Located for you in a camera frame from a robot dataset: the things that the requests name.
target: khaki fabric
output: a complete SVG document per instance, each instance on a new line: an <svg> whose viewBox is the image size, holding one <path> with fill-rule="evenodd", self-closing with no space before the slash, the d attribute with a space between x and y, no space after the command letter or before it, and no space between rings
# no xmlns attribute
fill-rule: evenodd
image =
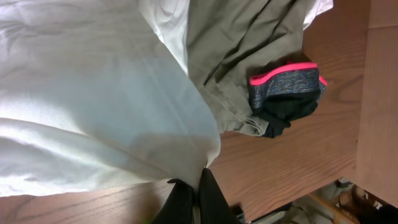
<svg viewBox="0 0 398 224"><path fill-rule="evenodd" d="M248 79L301 52L310 7L310 0L191 0L189 77L221 133L265 133L268 122L252 116Z"/></svg>

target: clothing pile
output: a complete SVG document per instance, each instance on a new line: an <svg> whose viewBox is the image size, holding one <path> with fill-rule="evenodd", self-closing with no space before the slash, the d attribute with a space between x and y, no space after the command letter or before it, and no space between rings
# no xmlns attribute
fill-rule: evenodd
<svg viewBox="0 0 398 224"><path fill-rule="evenodd" d="M0 0L0 197L176 178L220 133L275 137L325 91L303 30L332 0Z"/></svg>
<svg viewBox="0 0 398 224"><path fill-rule="evenodd" d="M332 0L140 1L219 131L271 138L313 113L325 91L317 65L298 54L303 30L332 7Z"/></svg>

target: black fabric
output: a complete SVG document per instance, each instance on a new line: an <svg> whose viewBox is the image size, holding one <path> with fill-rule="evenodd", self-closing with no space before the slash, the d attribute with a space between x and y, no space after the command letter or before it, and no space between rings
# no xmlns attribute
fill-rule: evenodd
<svg viewBox="0 0 398 224"><path fill-rule="evenodd" d="M201 173L199 200L201 224L241 224L209 169L203 169Z"/></svg>
<svg viewBox="0 0 398 224"><path fill-rule="evenodd" d="M151 224L191 224L192 208L195 202L193 189L178 179L170 182L176 184ZM240 224L209 169L202 171L198 197L202 224Z"/></svg>
<svg viewBox="0 0 398 224"><path fill-rule="evenodd" d="M392 205L383 205L374 212L363 212L358 216L361 224L396 224L398 223L398 209Z"/></svg>
<svg viewBox="0 0 398 224"><path fill-rule="evenodd" d="M192 222L192 187L177 179L170 182L175 182L173 190L151 224L189 224Z"/></svg>
<svg viewBox="0 0 398 224"><path fill-rule="evenodd" d="M253 111L254 116L268 121L262 137L274 138L290 127L290 122L312 114L318 106L321 91L288 93L267 97L262 106Z"/></svg>

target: wooden surface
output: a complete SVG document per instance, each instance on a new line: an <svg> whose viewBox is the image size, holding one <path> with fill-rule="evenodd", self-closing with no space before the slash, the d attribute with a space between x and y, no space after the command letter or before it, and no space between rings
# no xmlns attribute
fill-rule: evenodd
<svg viewBox="0 0 398 224"><path fill-rule="evenodd" d="M398 1L373 1L353 180L398 207Z"/></svg>
<svg viewBox="0 0 398 224"><path fill-rule="evenodd" d="M353 171L368 26L368 1L335 0L305 31L304 52L328 81L316 112L283 136L222 137L211 170L229 204L257 218ZM0 223L142 223L162 206L171 185L0 198Z"/></svg>

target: wood grain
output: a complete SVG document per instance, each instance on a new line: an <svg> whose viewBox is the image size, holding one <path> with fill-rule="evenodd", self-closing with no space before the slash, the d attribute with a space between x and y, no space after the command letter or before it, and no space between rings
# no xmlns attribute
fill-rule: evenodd
<svg viewBox="0 0 398 224"><path fill-rule="evenodd" d="M354 181L398 207L398 2L373 1Z"/></svg>
<svg viewBox="0 0 398 224"><path fill-rule="evenodd" d="M305 31L304 52L328 81L316 112L275 139L222 135L210 167L247 220L352 172L358 136L369 1L335 0ZM142 223L162 206L164 182L48 197L0 198L0 223Z"/></svg>

